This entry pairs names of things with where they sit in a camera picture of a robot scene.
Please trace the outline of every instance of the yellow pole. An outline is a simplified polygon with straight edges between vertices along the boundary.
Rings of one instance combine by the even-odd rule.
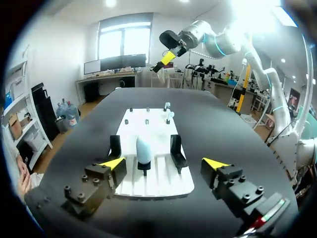
[[[249,42],[250,42],[250,44],[252,44],[252,35],[250,35]],[[236,112],[238,112],[238,113],[241,110],[243,99],[244,99],[244,95],[246,94],[246,90],[247,90],[247,87],[248,87],[248,80],[249,80],[250,71],[251,71],[251,66],[248,64],[247,72],[246,72],[246,78],[245,78],[244,83],[243,83],[242,92],[241,92],[239,103],[238,103],[237,110],[236,110]]]

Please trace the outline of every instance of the computer monitor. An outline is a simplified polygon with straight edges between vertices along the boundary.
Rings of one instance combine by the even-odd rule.
[[[122,65],[132,68],[145,67],[146,60],[145,54],[122,56]]]
[[[128,55],[128,56],[117,56],[110,57],[101,60],[101,71],[121,69],[125,67],[145,67],[146,55]]]
[[[94,60],[84,63],[84,74],[96,73],[101,71],[100,60]]]
[[[123,68],[122,56],[110,57],[101,60],[101,71]]]

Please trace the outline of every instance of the poster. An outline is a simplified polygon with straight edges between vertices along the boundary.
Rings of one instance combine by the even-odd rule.
[[[296,91],[294,88],[291,88],[291,92],[289,94],[289,99],[288,99],[288,107],[293,107],[294,110],[297,110],[300,96],[301,94],[298,91]]]

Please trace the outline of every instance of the person's hand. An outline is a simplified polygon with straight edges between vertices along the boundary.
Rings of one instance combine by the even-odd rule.
[[[23,162],[21,156],[19,156],[19,158],[17,159],[17,164],[21,174],[26,175],[29,173],[28,168],[26,167],[26,164]]]
[[[31,189],[31,177],[30,174],[20,174],[18,181],[18,193],[21,199],[24,201],[24,195]]]

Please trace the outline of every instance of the black table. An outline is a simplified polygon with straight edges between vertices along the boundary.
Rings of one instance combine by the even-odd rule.
[[[185,198],[157,201],[105,200],[86,223],[121,237],[233,237],[242,221],[216,200],[200,175],[207,157],[244,170],[263,185],[265,197],[279,192],[291,203],[277,224],[281,232],[298,213],[294,192],[273,152],[239,116],[209,92],[161,89],[118,89],[100,102],[68,136],[50,162],[40,187],[59,204],[63,187],[84,174],[84,167],[107,155],[109,136],[116,134],[130,108],[162,108],[171,102],[195,189]]]

